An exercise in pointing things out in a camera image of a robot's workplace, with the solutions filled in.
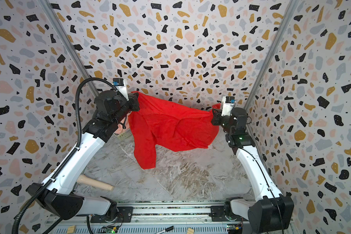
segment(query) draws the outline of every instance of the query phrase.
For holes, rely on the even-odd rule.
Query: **beige wooden handle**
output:
[[[80,175],[77,179],[77,182],[85,184],[85,185],[91,185],[91,186],[94,186],[96,188],[100,188],[103,190],[109,190],[109,191],[112,191],[114,188],[114,186],[112,186],[112,185],[108,185],[107,183],[103,183],[101,181],[91,179],[85,175]]]

